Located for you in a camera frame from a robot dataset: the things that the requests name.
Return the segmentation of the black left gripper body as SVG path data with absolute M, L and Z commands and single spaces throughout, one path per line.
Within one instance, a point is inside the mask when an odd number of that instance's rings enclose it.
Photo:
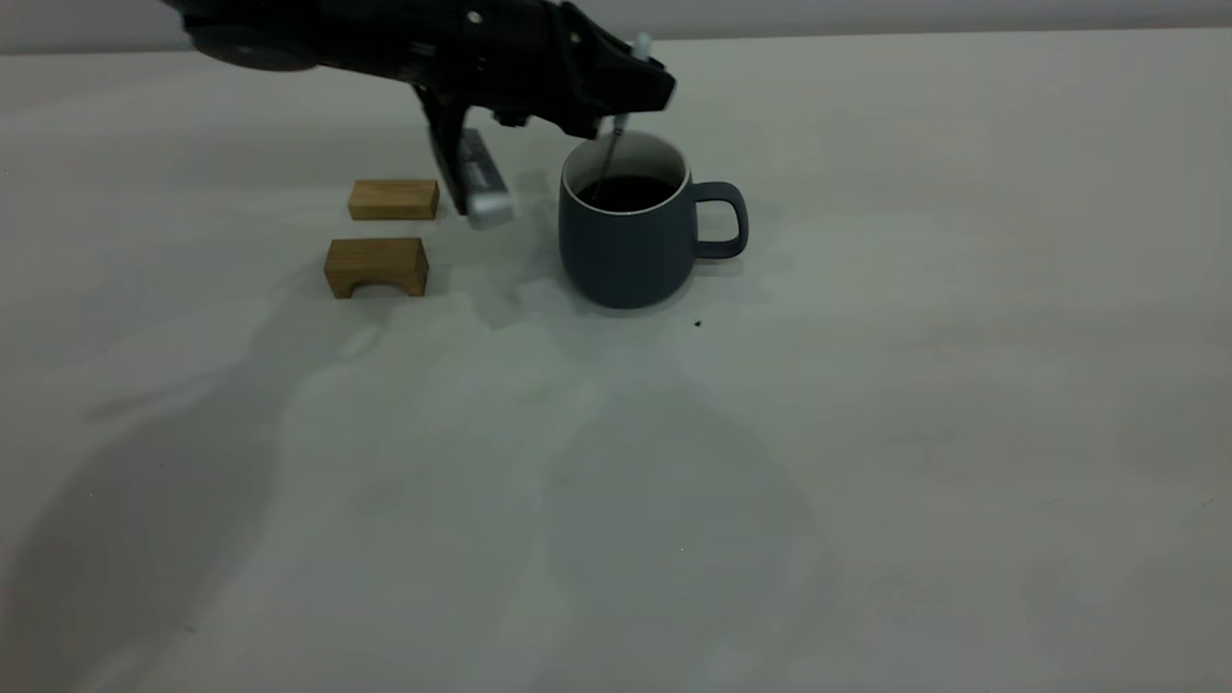
M 524 127 L 580 129 L 580 18 L 573 2 L 405 1 L 403 31 L 419 55 L 414 88 L 434 132 L 461 128 L 471 107 Z

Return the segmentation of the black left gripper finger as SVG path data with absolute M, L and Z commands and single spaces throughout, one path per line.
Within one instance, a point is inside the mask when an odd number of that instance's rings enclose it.
M 602 30 L 577 4 L 565 4 L 569 64 L 582 92 L 602 113 L 660 113 L 678 80 L 662 62 L 634 57 L 634 48 Z
M 604 104 L 579 100 L 561 100 L 552 105 L 552 123 L 564 134 L 583 141 L 593 141 L 602 129 L 602 120 L 615 116 Z

